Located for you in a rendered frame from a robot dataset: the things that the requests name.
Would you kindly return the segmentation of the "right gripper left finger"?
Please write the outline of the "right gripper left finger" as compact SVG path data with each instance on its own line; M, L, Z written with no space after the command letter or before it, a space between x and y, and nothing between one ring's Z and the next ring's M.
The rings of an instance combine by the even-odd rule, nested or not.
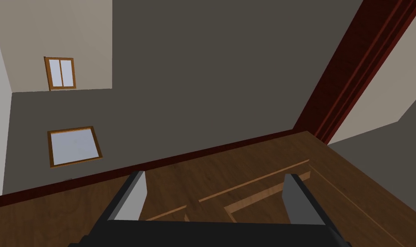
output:
M137 221L147 196L144 171L133 172L112 200L106 220Z

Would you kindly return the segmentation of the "wide single-pane wooden window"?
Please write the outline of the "wide single-pane wooden window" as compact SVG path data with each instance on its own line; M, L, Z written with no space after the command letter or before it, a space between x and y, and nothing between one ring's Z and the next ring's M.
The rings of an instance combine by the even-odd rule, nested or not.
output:
M93 126L47 132L50 167L103 158Z

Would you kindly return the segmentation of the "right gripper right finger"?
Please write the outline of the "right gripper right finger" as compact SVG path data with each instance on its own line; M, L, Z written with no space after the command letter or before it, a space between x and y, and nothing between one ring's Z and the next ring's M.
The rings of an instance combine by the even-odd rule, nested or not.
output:
M326 225L325 212L297 174L286 174L282 199L291 224Z

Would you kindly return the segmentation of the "small two-pane wooden window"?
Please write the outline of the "small two-pane wooden window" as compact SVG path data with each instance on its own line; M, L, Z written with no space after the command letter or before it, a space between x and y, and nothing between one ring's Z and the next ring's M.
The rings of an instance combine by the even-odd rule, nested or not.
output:
M50 91L76 89L74 58L44 57Z

